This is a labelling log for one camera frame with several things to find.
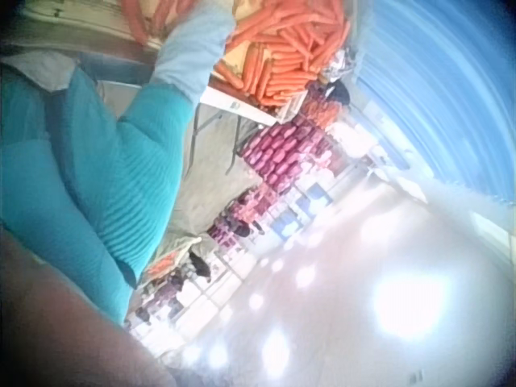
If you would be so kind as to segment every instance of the shiny floor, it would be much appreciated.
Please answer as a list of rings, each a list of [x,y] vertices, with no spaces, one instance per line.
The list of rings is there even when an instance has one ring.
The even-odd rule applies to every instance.
[[[262,258],[184,364],[234,386],[495,385],[516,327],[489,254],[364,181]]]

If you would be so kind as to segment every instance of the blue ceiling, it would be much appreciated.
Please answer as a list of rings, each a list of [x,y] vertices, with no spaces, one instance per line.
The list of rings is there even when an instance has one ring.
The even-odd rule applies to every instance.
[[[514,30],[492,2],[375,0],[357,85],[444,182],[514,201]]]

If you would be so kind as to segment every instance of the grocery store aisle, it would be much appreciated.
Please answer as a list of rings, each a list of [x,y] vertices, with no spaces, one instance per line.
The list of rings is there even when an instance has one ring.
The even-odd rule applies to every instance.
[[[488,254],[363,182],[262,260],[184,364],[235,386],[493,385],[516,327],[512,282]]]

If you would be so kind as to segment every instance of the teal sweater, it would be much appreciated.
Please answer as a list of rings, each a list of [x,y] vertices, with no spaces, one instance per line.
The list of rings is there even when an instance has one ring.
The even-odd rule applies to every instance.
[[[133,289],[116,260],[139,278],[158,246],[193,112],[147,85],[117,121],[80,69],[49,94],[2,67],[2,221],[118,323]]]

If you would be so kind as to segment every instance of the light blue sleeve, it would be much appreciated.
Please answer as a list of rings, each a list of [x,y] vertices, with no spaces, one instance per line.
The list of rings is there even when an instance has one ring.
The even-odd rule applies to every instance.
[[[197,105],[234,29],[231,10],[212,1],[200,1],[161,48],[151,83],[174,85]]]

